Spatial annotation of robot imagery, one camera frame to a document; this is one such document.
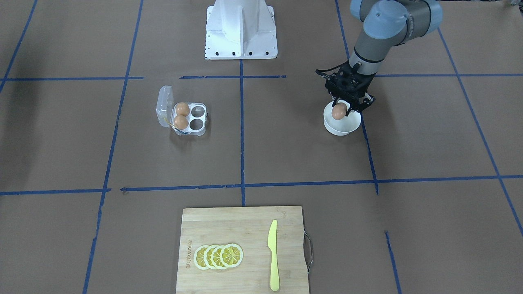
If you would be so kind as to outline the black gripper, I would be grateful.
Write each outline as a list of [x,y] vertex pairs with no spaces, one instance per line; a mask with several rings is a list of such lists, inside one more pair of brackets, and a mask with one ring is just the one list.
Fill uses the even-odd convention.
[[351,66],[348,61],[331,69],[316,69],[316,74],[325,78],[325,88],[332,96],[332,106],[338,104],[340,100],[349,103],[346,111],[348,116],[352,111],[362,112],[374,102],[374,96],[368,94],[375,73],[359,73],[359,62]]

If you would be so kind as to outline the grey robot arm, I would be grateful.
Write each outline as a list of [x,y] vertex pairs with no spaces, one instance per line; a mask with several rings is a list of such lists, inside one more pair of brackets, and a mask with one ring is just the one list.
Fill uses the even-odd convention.
[[353,0],[351,14],[363,23],[352,55],[332,69],[316,70],[326,80],[336,120],[372,105],[368,87],[392,47],[433,32],[443,21],[436,0]]

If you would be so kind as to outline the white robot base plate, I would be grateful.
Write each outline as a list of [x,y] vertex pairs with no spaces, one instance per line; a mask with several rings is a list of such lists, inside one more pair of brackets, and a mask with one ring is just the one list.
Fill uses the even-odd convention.
[[206,17],[205,59],[277,58],[275,12],[266,1],[217,0]]

